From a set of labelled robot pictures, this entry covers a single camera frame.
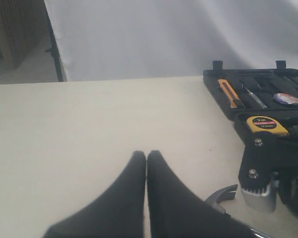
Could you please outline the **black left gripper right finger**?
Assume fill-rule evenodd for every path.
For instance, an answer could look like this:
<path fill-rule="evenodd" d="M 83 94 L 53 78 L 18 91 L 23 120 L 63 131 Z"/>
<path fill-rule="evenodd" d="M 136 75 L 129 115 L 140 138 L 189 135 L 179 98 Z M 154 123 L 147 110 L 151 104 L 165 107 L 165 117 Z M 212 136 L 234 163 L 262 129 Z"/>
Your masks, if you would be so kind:
<path fill-rule="evenodd" d="M 253 238 L 246 226 L 196 196 L 158 150 L 148 154 L 147 193 L 153 238 Z"/>

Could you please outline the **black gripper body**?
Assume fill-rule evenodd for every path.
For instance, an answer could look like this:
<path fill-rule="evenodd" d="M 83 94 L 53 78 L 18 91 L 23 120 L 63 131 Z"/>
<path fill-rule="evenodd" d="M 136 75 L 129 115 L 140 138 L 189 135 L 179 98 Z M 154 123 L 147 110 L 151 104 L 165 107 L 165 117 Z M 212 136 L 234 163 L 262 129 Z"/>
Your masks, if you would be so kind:
<path fill-rule="evenodd" d="M 273 141 L 279 185 L 277 188 L 281 202 L 298 216 L 298 139 L 281 139 Z"/>

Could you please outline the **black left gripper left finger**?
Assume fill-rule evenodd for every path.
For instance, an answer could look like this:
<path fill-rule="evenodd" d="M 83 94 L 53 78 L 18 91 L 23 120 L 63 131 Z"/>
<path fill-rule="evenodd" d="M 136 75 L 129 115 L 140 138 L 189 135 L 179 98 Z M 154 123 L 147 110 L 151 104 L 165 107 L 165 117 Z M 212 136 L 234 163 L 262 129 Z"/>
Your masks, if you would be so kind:
<path fill-rule="evenodd" d="M 116 180 L 93 202 L 50 226 L 46 238 L 142 238 L 146 156 L 135 151 Z"/>

